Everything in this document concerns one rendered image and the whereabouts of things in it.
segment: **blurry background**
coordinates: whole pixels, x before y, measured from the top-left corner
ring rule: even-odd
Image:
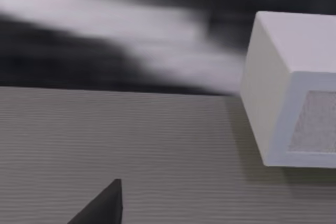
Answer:
[[[0,0],[0,84],[239,94],[259,10],[335,0]]]

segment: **white cube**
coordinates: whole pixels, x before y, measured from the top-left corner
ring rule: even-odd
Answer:
[[[336,18],[259,12],[241,97],[266,166],[336,168]]]

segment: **white box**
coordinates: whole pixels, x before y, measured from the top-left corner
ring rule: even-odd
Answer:
[[[241,97],[266,166],[336,168],[336,18],[259,12]]]

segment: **gray table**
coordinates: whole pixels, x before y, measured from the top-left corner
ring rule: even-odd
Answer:
[[[0,223],[67,223],[115,178],[127,224],[336,222],[336,171],[264,167],[240,99],[0,94]]]

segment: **dark pointed tip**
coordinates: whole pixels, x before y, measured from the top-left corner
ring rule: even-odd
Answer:
[[[114,180],[68,224],[121,224],[121,179]]]

